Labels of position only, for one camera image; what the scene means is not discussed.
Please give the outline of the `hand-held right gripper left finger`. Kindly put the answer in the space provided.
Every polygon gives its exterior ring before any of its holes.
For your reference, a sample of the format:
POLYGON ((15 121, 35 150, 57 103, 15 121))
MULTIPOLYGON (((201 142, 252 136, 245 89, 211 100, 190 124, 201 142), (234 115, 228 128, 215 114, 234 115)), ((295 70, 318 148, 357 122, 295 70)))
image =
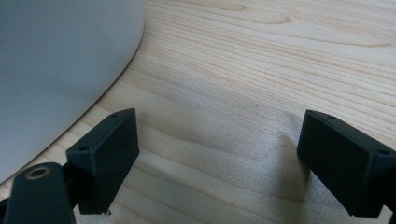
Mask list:
POLYGON ((135 110, 107 116, 66 151, 71 204, 82 215, 105 214, 138 155, 135 110))

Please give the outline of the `white and blue trash can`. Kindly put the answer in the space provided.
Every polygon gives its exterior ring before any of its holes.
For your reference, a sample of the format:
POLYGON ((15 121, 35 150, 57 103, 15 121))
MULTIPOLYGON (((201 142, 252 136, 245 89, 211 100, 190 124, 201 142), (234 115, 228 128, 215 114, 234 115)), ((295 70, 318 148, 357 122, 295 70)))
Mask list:
POLYGON ((0 0, 0 183, 101 97, 143 31, 142 0, 0 0))

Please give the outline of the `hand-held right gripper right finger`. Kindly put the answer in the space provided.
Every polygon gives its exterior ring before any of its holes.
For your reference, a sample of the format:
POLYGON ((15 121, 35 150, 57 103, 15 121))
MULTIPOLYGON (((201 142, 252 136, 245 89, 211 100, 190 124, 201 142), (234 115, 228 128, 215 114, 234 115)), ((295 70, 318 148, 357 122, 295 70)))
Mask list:
POLYGON ((396 218, 396 151, 342 120, 307 110, 299 159, 354 217, 396 218))

